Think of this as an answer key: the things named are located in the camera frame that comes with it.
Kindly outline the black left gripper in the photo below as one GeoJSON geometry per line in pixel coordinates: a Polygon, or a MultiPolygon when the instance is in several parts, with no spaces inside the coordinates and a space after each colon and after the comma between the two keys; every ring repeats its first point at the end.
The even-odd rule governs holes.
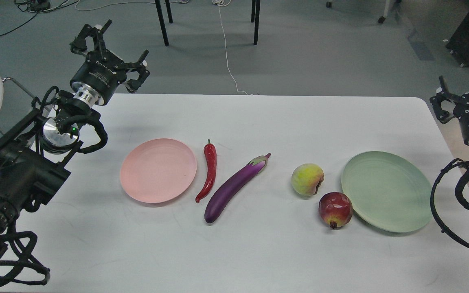
{"type": "Polygon", "coordinates": [[[128,63],[107,50],[103,34],[111,24],[111,19],[99,28],[86,24],[70,43],[73,54],[86,56],[85,62],[70,80],[70,86],[75,92],[74,97],[88,106],[108,104],[119,85],[125,85],[125,89],[134,94],[150,75],[146,61],[149,50],[142,52],[136,62],[128,63]],[[93,39],[94,49],[91,52],[86,44],[88,37],[93,39]],[[137,78],[127,79],[131,73],[137,74],[137,78]]]}

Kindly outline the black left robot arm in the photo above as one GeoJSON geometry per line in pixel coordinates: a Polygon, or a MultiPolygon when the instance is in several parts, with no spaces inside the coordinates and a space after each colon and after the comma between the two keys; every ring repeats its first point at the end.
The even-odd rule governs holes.
{"type": "Polygon", "coordinates": [[[86,24],[70,44],[85,61],[70,81],[71,91],[51,87],[33,97],[32,111],[0,138],[0,287],[10,282],[46,285],[50,269],[33,256],[37,235],[17,232],[21,211],[47,205],[70,176],[76,153],[98,151],[108,141],[96,105],[108,104],[117,87],[135,93],[149,76],[145,50],[125,62],[106,48],[103,35],[112,24],[86,24]]]}

